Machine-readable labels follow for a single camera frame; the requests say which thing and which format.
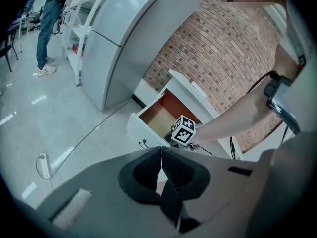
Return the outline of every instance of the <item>refrigerator door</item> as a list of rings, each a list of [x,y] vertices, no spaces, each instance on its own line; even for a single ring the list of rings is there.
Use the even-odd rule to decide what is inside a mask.
[[[100,8],[92,29],[124,45],[134,26],[156,0],[106,0]]]
[[[105,108],[106,92],[121,49],[90,31],[83,57],[81,84],[99,110]]]

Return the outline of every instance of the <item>person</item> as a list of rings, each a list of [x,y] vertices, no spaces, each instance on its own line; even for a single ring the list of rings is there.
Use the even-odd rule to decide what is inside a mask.
[[[38,36],[36,50],[36,58],[38,62],[37,75],[39,77],[56,72],[56,68],[49,65],[54,61],[54,58],[48,57],[46,46],[50,40],[55,22],[58,20],[65,2],[66,0],[46,0],[44,5],[41,31]]]
[[[231,0],[233,2],[257,5],[278,3],[287,12],[287,30],[276,47],[275,64],[272,70],[294,80],[298,74],[299,57],[306,61],[316,51],[314,39],[291,0]],[[240,98],[226,112],[196,129],[191,144],[197,146],[204,141],[218,140],[244,132],[266,118],[272,112],[267,106],[264,88],[271,81],[267,77],[251,93]]]

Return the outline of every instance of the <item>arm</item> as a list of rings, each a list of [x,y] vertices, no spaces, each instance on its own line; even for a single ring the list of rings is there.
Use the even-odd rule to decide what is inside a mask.
[[[297,65],[280,44],[276,48],[273,70],[292,80],[297,75]],[[240,98],[222,115],[198,128],[192,142],[197,144],[234,136],[266,118],[271,110],[266,106],[267,97],[263,94],[263,90],[270,81],[271,79],[267,77],[251,93]]]

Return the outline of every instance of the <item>drawer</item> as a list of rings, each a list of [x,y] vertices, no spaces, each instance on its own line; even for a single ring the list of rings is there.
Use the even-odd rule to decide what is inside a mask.
[[[127,126],[127,135],[133,142],[140,142],[143,148],[155,146],[170,146],[148,127],[135,113],[130,116]]]
[[[171,132],[171,127],[181,115],[200,123],[188,108],[167,90],[140,112],[130,116],[127,135],[132,141],[140,142],[144,148],[170,146],[164,138]]]

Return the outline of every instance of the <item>white sneaker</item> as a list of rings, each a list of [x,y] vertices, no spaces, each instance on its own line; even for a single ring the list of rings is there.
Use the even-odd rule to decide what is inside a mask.
[[[44,65],[43,69],[38,69],[38,77],[42,77],[44,75],[53,74],[56,71],[55,67],[49,66],[47,63]]]
[[[51,63],[51,62],[54,62],[55,59],[54,58],[51,58],[49,56],[46,57],[46,63]]]

